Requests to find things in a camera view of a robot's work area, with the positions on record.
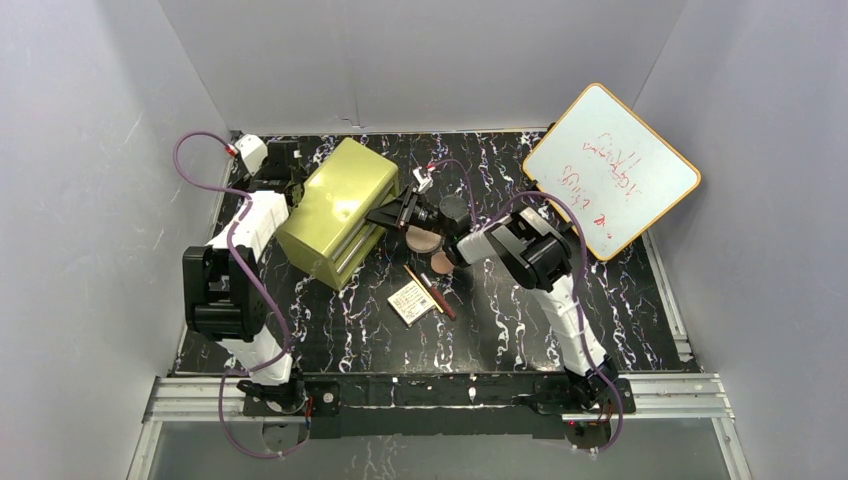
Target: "small box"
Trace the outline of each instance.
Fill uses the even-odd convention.
[[[430,295],[414,280],[389,297],[389,305],[395,309],[407,326],[412,326],[436,306]]]

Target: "pen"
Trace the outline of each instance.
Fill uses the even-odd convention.
[[[418,278],[418,275],[415,274],[415,271],[412,270],[412,267],[407,264],[404,265],[403,268],[406,269],[406,272],[409,273],[409,276],[412,277],[412,280],[415,281],[415,283],[417,283],[419,287],[421,287],[421,290],[424,290],[424,293],[426,293],[430,297],[430,300],[433,301],[433,305],[436,306],[436,310],[438,310],[439,313],[445,313],[445,311],[442,310],[442,306],[439,305],[439,302],[437,302],[436,299],[433,298],[432,291],[421,284],[421,279]]]
[[[454,313],[453,309],[450,307],[450,305],[448,305],[448,302],[447,300],[445,300],[445,297],[442,295],[442,293],[439,292],[438,289],[436,289],[435,285],[433,285],[433,282],[431,282],[430,279],[427,278],[427,275],[419,273],[418,277],[421,278],[421,282],[424,283],[425,287],[427,287],[427,290],[430,292],[430,295],[432,295],[433,298],[436,300],[436,303],[441,304],[445,313],[448,315],[448,318],[450,318],[451,320],[456,320],[456,313]]]

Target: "yellow toolbox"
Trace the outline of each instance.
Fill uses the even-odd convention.
[[[385,232],[365,215],[399,188],[394,162],[346,138],[306,180],[277,241],[292,265],[341,290]]]

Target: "red handwriting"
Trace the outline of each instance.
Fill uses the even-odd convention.
[[[586,210],[592,200],[586,198],[583,194],[583,188],[580,187],[580,174],[574,171],[574,167],[571,165],[566,165],[562,170],[562,180],[560,180],[560,184],[566,187],[571,187],[571,206],[577,206],[578,204],[582,204],[581,208]]]
[[[642,193],[637,183],[627,175],[627,172],[642,161],[642,157],[637,156],[635,151],[625,155],[621,149],[616,149],[609,133],[602,133],[593,142],[583,142],[583,150],[593,152],[610,166],[610,175],[615,180],[615,186],[626,190],[625,197]]]
[[[571,187],[569,195],[571,196],[570,199],[572,207],[579,205],[581,210],[586,210],[586,207],[592,203],[592,200],[585,196],[585,192],[580,186],[580,174],[575,171],[573,165],[566,165],[565,168],[562,169],[562,179],[560,180],[560,184],[566,187]],[[601,213],[594,223],[599,227],[606,227],[606,214]],[[612,235],[607,233],[607,238],[612,238]]]

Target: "brown round pad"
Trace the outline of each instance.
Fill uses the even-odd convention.
[[[416,226],[410,226],[406,231],[406,244],[413,252],[430,253],[442,245],[442,237]]]
[[[441,251],[430,257],[430,268],[439,275],[447,275],[453,271],[453,264],[448,260],[447,254]]]

